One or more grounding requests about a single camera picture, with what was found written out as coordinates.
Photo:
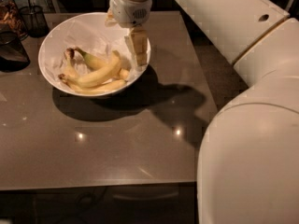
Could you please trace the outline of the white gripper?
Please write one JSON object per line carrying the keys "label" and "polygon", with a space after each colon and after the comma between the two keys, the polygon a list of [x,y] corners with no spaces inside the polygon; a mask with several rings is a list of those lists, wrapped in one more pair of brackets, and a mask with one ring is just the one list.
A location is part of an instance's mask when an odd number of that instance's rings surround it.
{"label": "white gripper", "polygon": [[105,26],[135,26],[126,36],[127,46],[138,66],[147,64],[148,35],[142,25],[150,16],[152,0],[109,0]]}

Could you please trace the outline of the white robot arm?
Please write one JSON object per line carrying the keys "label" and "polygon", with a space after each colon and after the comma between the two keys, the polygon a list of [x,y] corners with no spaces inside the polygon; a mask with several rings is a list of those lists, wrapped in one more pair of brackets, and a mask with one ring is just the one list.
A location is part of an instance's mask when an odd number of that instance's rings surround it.
{"label": "white robot arm", "polygon": [[299,224],[299,21],[269,0],[175,0],[247,84],[214,117],[200,224]]}

